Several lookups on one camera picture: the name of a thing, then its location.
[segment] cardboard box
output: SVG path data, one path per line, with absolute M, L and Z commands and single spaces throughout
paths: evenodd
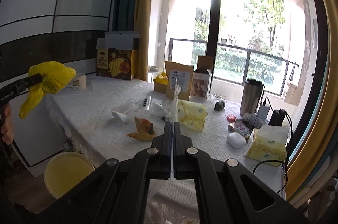
M 181 87 L 179 99 L 189 100 L 191 91 L 192 77 L 194 73 L 194 66 L 182 65 L 175 62 L 165 62 L 166 74 L 169 80 L 167 85 L 167 97 L 174 99 L 175 79 Z
M 194 71 L 190 96 L 207 99 L 210 93 L 212 67 L 214 59 L 199 55 L 197 58 L 197 69 Z
M 162 94 L 166 94 L 167 93 L 167 85 L 160 84 L 160 83 L 154 81 L 154 91 L 158 91 Z
M 132 80 L 137 76 L 140 35 L 138 32 L 107 32 L 96 44 L 96 75 Z

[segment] table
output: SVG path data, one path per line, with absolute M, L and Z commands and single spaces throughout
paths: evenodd
M 87 86 L 85 91 L 64 89 L 57 95 L 49 96 L 47 107 L 52 121 L 72 138 L 75 147 L 88 156 L 94 166 L 109 158 L 130 159 L 151 146 L 151 142 L 126 137 L 127 133 L 136 131 L 134 122 L 124 124 L 112 118 L 110 109 L 130 98 L 141 101 L 151 96 L 154 100 L 166 101 L 164 94 L 153 91 L 152 84 L 137 79 L 124 81 L 89 75 Z M 212 158 L 221 161 L 235 158 L 252 171 L 257 161 L 243 157 L 245 148 L 235 149 L 226 141 L 229 124 L 226 117 L 230 113 L 239 116 L 240 105 L 227 101 L 222 112 L 214 111 L 214 101 L 206 102 L 206 106 L 209 115 L 204 130 L 196 132 L 181 126 L 181 133 L 191 137 L 194 147 L 206 151 Z M 150 120 L 154 123 L 156 135 L 163 134 L 164 122 Z M 283 185 L 281 167 L 263 164 L 255 175 L 274 191 Z M 172 176 L 169 180 L 151 181 L 149 191 L 151 195 L 156 193 L 154 198 L 157 202 L 170 204 L 182 214 L 198 215 L 193 180 L 179 181 Z

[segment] green shrub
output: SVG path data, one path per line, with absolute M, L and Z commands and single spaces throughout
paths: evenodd
M 194 43 L 191 64 L 196 66 L 197 56 L 205 55 L 206 45 Z M 248 69 L 248 77 L 263 81 L 268 85 L 272 85 L 274 73 L 280 72 L 280 65 L 270 61 L 272 58 L 266 56 L 256 56 L 251 54 Z M 225 71 L 244 73 L 246 63 L 246 51 L 237 51 L 230 48 L 217 47 L 215 68 Z

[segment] thermos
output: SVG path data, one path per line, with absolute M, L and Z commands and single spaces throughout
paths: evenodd
M 244 83 L 240 115 L 254 114 L 261 99 L 263 83 L 255 79 L 247 79 Z

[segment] tissue box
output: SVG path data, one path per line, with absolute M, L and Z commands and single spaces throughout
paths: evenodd
M 281 126 L 262 126 L 253 129 L 245 149 L 245 156 L 258 160 L 284 161 L 287 152 L 285 143 L 288 137 L 288 128 Z M 273 166 L 279 166 L 278 162 L 267 162 Z
M 132 80 L 137 76 L 140 35 L 138 32 L 106 32 L 96 44 L 96 75 Z
M 154 91 L 160 92 L 162 94 L 167 93 L 167 85 L 158 83 L 154 81 Z

